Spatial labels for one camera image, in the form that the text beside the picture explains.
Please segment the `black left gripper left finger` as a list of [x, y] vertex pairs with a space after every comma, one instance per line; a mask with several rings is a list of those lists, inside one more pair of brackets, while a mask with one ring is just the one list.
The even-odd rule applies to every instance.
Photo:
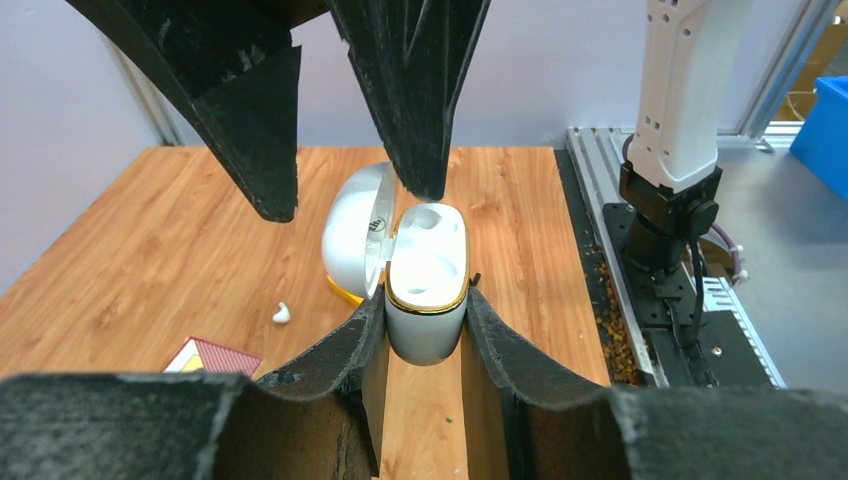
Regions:
[[384, 289], [258, 383], [283, 400], [272, 429], [277, 477], [379, 476], [387, 390]]

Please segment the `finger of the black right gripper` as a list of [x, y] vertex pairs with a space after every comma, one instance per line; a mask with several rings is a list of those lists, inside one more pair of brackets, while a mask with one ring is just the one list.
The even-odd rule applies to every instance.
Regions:
[[455, 111], [489, 2], [332, 1], [329, 9], [403, 186], [439, 201]]
[[291, 31], [326, 13], [325, 2], [71, 5], [171, 102], [261, 218], [294, 218], [301, 49]]

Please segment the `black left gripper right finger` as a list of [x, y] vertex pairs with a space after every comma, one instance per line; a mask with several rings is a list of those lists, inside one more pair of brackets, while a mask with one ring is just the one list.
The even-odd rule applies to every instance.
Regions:
[[472, 287], [465, 314], [465, 437], [472, 479], [610, 479], [607, 388], [558, 363]]

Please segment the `white earbud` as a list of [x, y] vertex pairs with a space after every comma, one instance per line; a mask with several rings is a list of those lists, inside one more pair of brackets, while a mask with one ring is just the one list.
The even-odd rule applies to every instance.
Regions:
[[279, 302], [277, 311], [272, 315], [272, 321], [275, 324], [286, 324], [291, 320], [291, 313], [288, 306], [284, 302]]

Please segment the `white gold earbud charging case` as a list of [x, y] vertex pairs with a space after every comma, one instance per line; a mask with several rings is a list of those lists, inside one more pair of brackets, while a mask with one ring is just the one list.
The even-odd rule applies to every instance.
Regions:
[[398, 210], [397, 184], [388, 162], [363, 167], [345, 181], [324, 226], [323, 263], [344, 291], [383, 298], [389, 340], [401, 359], [436, 365], [459, 342], [470, 289], [470, 235], [451, 205]]

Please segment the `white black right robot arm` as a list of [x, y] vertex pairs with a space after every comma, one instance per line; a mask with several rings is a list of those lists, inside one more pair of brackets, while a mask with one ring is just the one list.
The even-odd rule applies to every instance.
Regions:
[[[455, 110], [485, 1], [77, 1], [176, 107], [265, 220], [297, 208], [301, 49], [292, 30], [329, 14], [377, 132], [416, 198], [444, 195]], [[669, 270], [713, 225], [720, 103], [747, 1], [651, 1], [640, 122], [619, 192], [637, 213], [624, 250]]]

